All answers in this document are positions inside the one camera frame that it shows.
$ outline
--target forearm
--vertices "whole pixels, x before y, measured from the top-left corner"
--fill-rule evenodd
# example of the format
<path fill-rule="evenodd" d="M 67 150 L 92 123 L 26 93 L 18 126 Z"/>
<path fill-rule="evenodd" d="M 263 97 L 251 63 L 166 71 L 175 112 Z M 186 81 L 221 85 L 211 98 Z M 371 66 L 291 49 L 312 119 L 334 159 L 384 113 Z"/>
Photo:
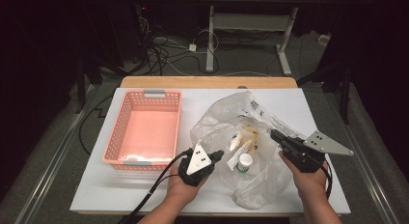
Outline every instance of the forearm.
<path fill-rule="evenodd" d="M 148 213 L 138 224 L 171 224 L 175 222 L 184 206 L 164 200 L 160 205 Z"/>
<path fill-rule="evenodd" d="M 304 206 L 304 216 L 307 223 L 313 224 L 338 224 L 342 223 L 334 209 L 329 204 L 326 196 L 314 198 L 301 198 Z"/>

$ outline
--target basket handle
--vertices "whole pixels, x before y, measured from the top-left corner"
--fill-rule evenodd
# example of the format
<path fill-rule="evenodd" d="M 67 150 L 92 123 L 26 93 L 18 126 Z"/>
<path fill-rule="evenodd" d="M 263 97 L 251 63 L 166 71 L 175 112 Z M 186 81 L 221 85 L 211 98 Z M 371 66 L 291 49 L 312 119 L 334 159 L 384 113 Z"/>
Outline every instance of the basket handle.
<path fill-rule="evenodd" d="M 146 98 L 164 98 L 165 90 L 162 89 L 145 89 L 144 96 Z"/>
<path fill-rule="evenodd" d="M 152 166 L 149 161 L 134 161 L 134 160 L 125 160 L 123 165 L 134 165 L 134 166 Z"/>

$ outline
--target desk leg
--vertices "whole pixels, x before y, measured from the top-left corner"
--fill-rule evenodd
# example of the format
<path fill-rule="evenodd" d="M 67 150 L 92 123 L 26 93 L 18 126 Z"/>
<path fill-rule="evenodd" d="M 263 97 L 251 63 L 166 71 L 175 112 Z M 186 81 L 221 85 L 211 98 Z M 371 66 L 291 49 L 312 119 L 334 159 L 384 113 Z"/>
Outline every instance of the desk leg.
<path fill-rule="evenodd" d="M 207 44 L 207 56 L 205 60 L 205 70 L 208 72 L 213 72 L 213 54 L 214 54 L 214 43 L 213 43 L 213 31 L 214 31 L 214 6 L 210 6 L 210 14 L 208 20 L 208 44 Z"/>
<path fill-rule="evenodd" d="M 286 44 L 288 43 L 289 35 L 291 35 L 292 25 L 295 21 L 295 16 L 297 15 L 298 8 L 293 8 L 291 10 L 291 15 L 286 23 L 286 29 L 284 32 L 284 39 L 282 44 L 277 44 L 277 54 L 279 55 L 280 63 L 282 65 L 283 73 L 285 76 L 291 76 L 291 70 L 289 69 L 288 61 L 286 60 Z"/>

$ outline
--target wooden table edge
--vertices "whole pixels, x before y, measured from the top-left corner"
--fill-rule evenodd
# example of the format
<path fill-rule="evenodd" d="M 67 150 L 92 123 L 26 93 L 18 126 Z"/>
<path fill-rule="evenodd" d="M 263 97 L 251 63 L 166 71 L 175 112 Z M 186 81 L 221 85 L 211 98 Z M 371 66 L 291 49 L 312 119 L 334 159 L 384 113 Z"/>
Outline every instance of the wooden table edge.
<path fill-rule="evenodd" d="M 226 76 L 127 76 L 122 88 L 211 88 L 280 89 L 298 88 L 292 77 Z"/>

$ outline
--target dark background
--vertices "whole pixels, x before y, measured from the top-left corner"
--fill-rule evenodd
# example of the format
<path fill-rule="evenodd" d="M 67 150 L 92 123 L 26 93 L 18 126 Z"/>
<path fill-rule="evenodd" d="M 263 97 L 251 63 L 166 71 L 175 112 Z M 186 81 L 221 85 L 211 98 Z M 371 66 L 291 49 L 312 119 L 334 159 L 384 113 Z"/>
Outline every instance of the dark background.
<path fill-rule="evenodd" d="M 409 117 L 406 101 L 409 25 L 404 1 L 408 0 L 378 0 L 371 8 L 346 10 L 342 15 L 339 10 L 319 6 L 300 9 L 293 33 L 303 35 L 312 30 L 332 33 L 318 70 L 340 55 L 353 62 L 352 82 L 407 177 L 409 163 L 404 137 Z M 115 41 L 113 30 L 118 24 L 109 15 L 114 7 L 89 5 L 85 13 L 81 4 L 63 0 L 1 0 L 0 7 L 3 198 L 50 122 L 71 99 L 68 90 L 75 82 L 80 56 L 93 53 L 120 66 L 125 52 L 137 54 L 138 49 L 125 51 L 121 40 Z M 152 22 L 183 35 L 195 35 L 198 27 L 207 24 L 206 7 L 162 5 L 155 10 L 152 7 L 146 11 Z M 171 14 L 166 12 L 170 8 L 174 11 Z M 132 18 L 127 9 L 121 13 Z M 137 35 L 130 37 L 132 42 L 138 41 Z M 87 64 L 87 59 L 85 62 L 87 75 L 98 83 L 97 64 Z"/>

